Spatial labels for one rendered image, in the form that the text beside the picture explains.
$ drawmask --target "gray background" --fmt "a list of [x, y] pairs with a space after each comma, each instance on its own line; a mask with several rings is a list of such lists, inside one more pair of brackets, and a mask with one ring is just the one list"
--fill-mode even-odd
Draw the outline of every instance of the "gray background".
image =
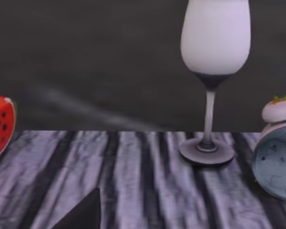
[[[286, 0], [250, 4], [251, 54], [218, 90], [215, 131], [260, 131], [286, 93]], [[204, 87], [179, 48], [186, 5], [0, 0], [0, 94], [18, 101], [17, 128], [202, 130]]]

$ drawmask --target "milk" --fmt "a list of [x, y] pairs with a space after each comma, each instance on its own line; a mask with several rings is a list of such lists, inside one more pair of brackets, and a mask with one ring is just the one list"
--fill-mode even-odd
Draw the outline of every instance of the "milk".
[[250, 43], [248, 0], [189, 0], [181, 53], [191, 71], [233, 74], [246, 62]]

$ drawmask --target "table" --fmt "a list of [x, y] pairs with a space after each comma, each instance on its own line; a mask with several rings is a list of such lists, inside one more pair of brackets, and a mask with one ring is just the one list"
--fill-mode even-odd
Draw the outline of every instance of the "table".
[[221, 169], [184, 162], [202, 133], [22, 131], [0, 157], [0, 229], [50, 229], [93, 188], [102, 229], [286, 229], [286, 202], [251, 171], [258, 133], [214, 133], [236, 149]]

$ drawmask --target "watermelon slice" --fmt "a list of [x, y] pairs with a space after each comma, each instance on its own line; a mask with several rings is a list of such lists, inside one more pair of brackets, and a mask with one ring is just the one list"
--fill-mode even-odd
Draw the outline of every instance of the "watermelon slice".
[[0, 96], [0, 154], [8, 145], [16, 124], [16, 111], [11, 99]]

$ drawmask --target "white wine glass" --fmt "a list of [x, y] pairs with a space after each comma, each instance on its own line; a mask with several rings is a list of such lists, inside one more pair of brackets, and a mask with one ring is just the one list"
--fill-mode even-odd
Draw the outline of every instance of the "white wine glass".
[[185, 65], [206, 88], [204, 136], [184, 141], [183, 157], [199, 165], [231, 161], [234, 150], [212, 139], [215, 92], [246, 62], [251, 45], [248, 0], [189, 0], [182, 36], [181, 54]]

